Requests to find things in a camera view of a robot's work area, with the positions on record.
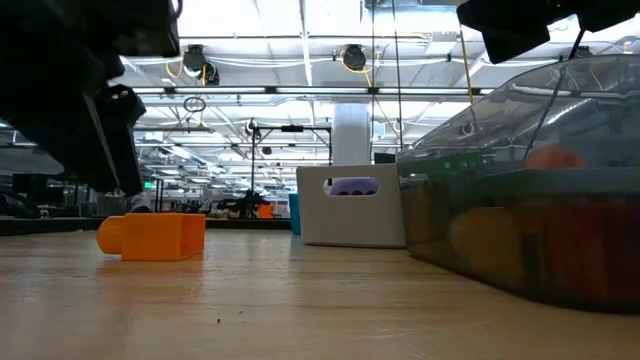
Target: purple object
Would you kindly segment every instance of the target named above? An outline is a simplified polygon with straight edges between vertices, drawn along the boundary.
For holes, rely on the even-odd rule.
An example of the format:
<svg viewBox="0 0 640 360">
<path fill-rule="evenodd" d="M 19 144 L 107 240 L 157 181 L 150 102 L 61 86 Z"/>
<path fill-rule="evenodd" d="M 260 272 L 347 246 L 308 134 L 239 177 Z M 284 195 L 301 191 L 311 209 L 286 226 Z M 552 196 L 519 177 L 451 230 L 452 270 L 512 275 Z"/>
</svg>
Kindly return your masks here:
<svg viewBox="0 0 640 360">
<path fill-rule="evenodd" d="M 333 181 L 330 195 L 373 195 L 378 192 L 374 178 L 339 179 Z"/>
</svg>

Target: yellow object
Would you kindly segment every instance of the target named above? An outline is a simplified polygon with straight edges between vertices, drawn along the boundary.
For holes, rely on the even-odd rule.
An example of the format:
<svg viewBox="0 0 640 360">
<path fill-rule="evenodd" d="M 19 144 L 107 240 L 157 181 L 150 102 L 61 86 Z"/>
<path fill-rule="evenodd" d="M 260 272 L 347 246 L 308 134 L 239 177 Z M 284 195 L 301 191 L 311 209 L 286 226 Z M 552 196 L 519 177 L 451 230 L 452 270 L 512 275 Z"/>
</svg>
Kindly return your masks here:
<svg viewBox="0 0 640 360">
<path fill-rule="evenodd" d="M 508 210 L 471 209 L 453 221 L 450 238 L 472 271 L 516 282 L 524 279 L 518 224 Z"/>
<path fill-rule="evenodd" d="M 204 250 L 205 222 L 199 214 L 111 216 L 98 229 L 98 246 L 122 260 L 183 260 Z"/>
</svg>

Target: metal frame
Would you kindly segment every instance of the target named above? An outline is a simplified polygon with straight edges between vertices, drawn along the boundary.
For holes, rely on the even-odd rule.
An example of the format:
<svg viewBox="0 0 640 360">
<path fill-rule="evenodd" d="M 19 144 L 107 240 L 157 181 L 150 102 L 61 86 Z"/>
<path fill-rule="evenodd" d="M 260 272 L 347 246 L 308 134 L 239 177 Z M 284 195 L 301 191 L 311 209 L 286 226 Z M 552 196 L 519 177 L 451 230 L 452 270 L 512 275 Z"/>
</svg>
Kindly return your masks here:
<svg viewBox="0 0 640 360">
<path fill-rule="evenodd" d="M 163 200 L 164 200 L 164 180 L 156 179 L 156 206 L 154 208 L 155 209 L 154 212 L 162 211 Z"/>
<path fill-rule="evenodd" d="M 260 141 L 256 143 L 256 133 L 260 130 L 266 130 L 267 132 L 262 136 Z M 251 191 L 254 191 L 255 188 L 255 177 L 256 177 L 256 146 L 260 145 L 262 141 L 264 141 L 267 136 L 269 136 L 273 131 L 279 130 L 281 132 L 304 132 L 311 131 L 314 133 L 319 140 L 322 141 L 323 145 L 329 148 L 329 166 L 333 164 L 333 137 L 332 137 L 332 128 L 330 126 L 295 126 L 295 125 L 284 125 L 284 126 L 254 126 L 251 131 Z M 326 142 L 316 131 L 326 131 L 329 133 L 329 142 Z"/>
</svg>

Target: cable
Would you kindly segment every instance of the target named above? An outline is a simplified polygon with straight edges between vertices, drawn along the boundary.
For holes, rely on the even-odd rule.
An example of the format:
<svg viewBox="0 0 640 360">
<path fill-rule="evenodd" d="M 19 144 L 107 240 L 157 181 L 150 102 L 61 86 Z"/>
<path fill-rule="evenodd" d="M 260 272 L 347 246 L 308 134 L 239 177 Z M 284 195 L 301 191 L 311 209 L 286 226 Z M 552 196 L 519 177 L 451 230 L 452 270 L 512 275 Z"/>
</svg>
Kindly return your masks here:
<svg viewBox="0 0 640 360">
<path fill-rule="evenodd" d="M 182 9 L 184 8 L 183 0 L 177 0 L 177 2 L 178 2 L 178 8 L 176 8 L 176 12 L 173 14 L 173 18 L 171 19 L 171 22 L 178 20 L 180 15 L 182 15 Z"/>
<path fill-rule="evenodd" d="M 376 57 L 380 58 L 380 53 L 376 53 Z M 238 67 L 248 67 L 248 68 L 265 68 L 265 69 L 271 69 L 271 68 L 285 68 L 285 67 L 294 67 L 294 66 L 302 66 L 304 65 L 303 61 L 300 61 L 298 59 L 291 59 L 290 60 L 286 60 L 286 59 L 282 59 L 280 61 L 283 61 L 283 63 L 277 63 L 277 62 L 268 62 L 268 61 L 262 61 L 262 60 L 255 60 L 255 62 L 252 61 L 247 61 L 247 60 L 235 60 L 232 58 L 214 58 L 214 57 L 207 57 L 207 60 L 209 62 L 212 63 L 216 63 L 216 64 L 222 64 L 222 65 L 229 65 L 229 66 L 238 66 Z M 169 59 L 169 60 L 165 60 L 165 59 L 135 59 L 135 60 L 131 60 L 131 63 L 135 64 L 135 65 L 164 65 L 167 63 L 172 63 L 172 62 L 177 62 L 180 61 L 179 59 Z M 328 62 L 328 61 L 333 61 L 333 58 L 320 58 L 320 59 L 312 59 L 311 62 L 312 63 L 318 63 L 318 62 Z M 411 60 L 400 60 L 400 66 L 404 67 L 404 66 L 422 66 L 422 65 L 432 65 L 432 64 L 440 64 L 443 62 L 448 62 L 449 60 L 446 57 L 431 57 L 428 59 L 411 59 Z M 453 62 L 458 62 L 461 64 L 464 64 L 464 59 L 463 58 L 452 58 L 451 61 Z M 514 61 L 507 61 L 501 64 L 492 64 L 489 62 L 483 62 L 484 66 L 490 66 L 490 67 L 528 67 L 528 66 L 539 66 L 539 65 L 546 65 L 546 64 L 550 64 L 550 63 L 555 63 L 557 62 L 557 59 L 549 59 L 549 60 L 532 60 L 532 61 L 519 61 L 519 60 L 514 60 Z M 396 67 L 398 66 L 395 61 L 393 61 L 393 63 L 389 62 L 387 63 L 385 60 L 377 60 L 377 67 L 385 67 L 385 66 L 393 66 Z M 359 73 L 360 71 L 354 71 L 349 69 L 349 71 L 351 72 L 356 72 Z"/>
<path fill-rule="evenodd" d="M 576 42 L 573 44 L 573 49 L 571 50 L 569 59 L 572 59 L 576 55 L 576 51 L 580 46 L 580 41 L 582 41 L 584 32 L 585 31 L 583 29 L 580 30 L 580 33 L 578 34 L 578 38 L 576 39 Z M 564 77 L 566 74 L 567 74 L 567 65 L 564 65 L 560 67 L 560 77 L 558 78 L 558 83 L 556 84 L 556 87 L 553 89 L 553 93 L 551 94 L 551 98 L 549 99 L 549 104 L 544 109 L 544 112 L 540 117 L 540 121 L 538 121 L 538 125 L 536 126 L 535 130 L 533 130 L 533 134 L 531 135 L 531 140 L 529 140 L 529 145 L 527 145 L 527 150 L 524 152 L 524 158 L 522 159 L 522 161 L 526 160 L 527 157 L 529 156 L 529 152 L 531 151 L 531 148 L 533 148 L 533 142 L 535 141 L 536 136 L 538 135 L 538 132 L 542 128 L 542 125 L 544 124 L 544 121 L 546 120 L 547 115 L 549 115 L 549 111 L 551 111 L 551 108 L 553 107 L 553 104 L 555 103 L 556 98 L 558 97 L 558 93 L 560 92 L 560 87 L 562 86 L 562 82 L 564 81 Z"/>
<path fill-rule="evenodd" d="M 600 91 L 604 91 L 604 88 L 602 87 L 602 84 L 600 83 L 600 81 L 598 80 L 598 77 L 596 76 L 596 74 L 593 72 L 593 66 L 589 66 L 589 72 L 591 72 L 591 76 L 593 76 L 593 80 L 596 81 L 596 83 L 598 84 L 598 87 L 600 88 Z"/>
<path fill-rule="evenodd" d="M 471 89 L 471 74 L 469 73 L 469 58 L 467 57 L 467 46 L 464 42 L 464 32 L 462 31 L 462 24 L 460 26 L 460 42 L 462 44 L 462 56 L 464 58 L 464 74 L 467 78 L 467 90 L 469 91 L 469 102 L 474 103 L 473 90 Z"/>
<path fill-rule="evenodd" d="M 365 77 L 365 79 L 367 79 L 367 84 L 369 85 L 369 87 L 373 87 L 371 85 L 371 79 L 369 79 L 369 73 L 364 73 L 364 77 Z"/>
<path fill-rule="evenodd" d="M 396 0 L 391 0 L 391 11 L 393 13 L 393 34 L 396 42 L 396 72 L 398 76 L 398 122 L 400 123 L 400 148 L 404 148 L 404 135 L 402 126 L 402 85 L 400 82 L 400 50 L 398 50 L 398 26 L 396 24 Z"/>
<path fill-rule="evenodd" d="M 382 105 L 380 104 L 380 101 L 378 101 L 378 98 L 375 98 L 376 103 L 378 104 L 378 107 L 380 108 L 380 112 L 382 112 L 382 116 L 384 116 L 384 120 L 387 122 L 387 124 L 389 125 L 389 127 L 391 128 L 391 131 L 393 131 L 394 134 L 396 134 L 396 137 L 398 139 L 400 139 L 400 134 L 398 134 L 398 132 L 396 131 L 396 129 L 393 127 L 393 124 L 391 123 L 391 121 L 389 120 L 389 117 L 387 117 L 387 114 L 384 112 L 384 109 L 382 108 Z"/>
<path fill-rule="evenodd" d="M 180 77 L 180 75 L 182 75 L 182 66 L 183 66 L 183 62 L 184 58 L 180 59 L 180 71 L 178 71 L 178 75 L 175 75 L 174 73 L 171 72 L 171 69 L 169 69 L 169 62 L 166 62 L 165 68 L 167 69 L 167 74 L 169 74 L 169 76 L 171 76 L 174 79 L 177 79 Z"/>
</svg>

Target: blue container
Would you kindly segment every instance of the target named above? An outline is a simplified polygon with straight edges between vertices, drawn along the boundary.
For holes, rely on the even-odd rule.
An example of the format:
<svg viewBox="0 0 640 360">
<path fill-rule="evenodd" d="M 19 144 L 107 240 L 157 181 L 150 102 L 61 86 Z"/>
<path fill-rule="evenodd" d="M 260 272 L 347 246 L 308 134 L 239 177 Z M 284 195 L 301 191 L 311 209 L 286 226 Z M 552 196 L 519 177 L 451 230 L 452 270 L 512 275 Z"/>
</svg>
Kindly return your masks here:
<svg viewBox="0 0 640 360">
<path fill-rule="evenodd" d="M 300 206 L 298 205 L 298 194 L 289 194 L 289 210 L 291 211 L 291 232 L 293 235 L 300 235 Z"/>
</svg>

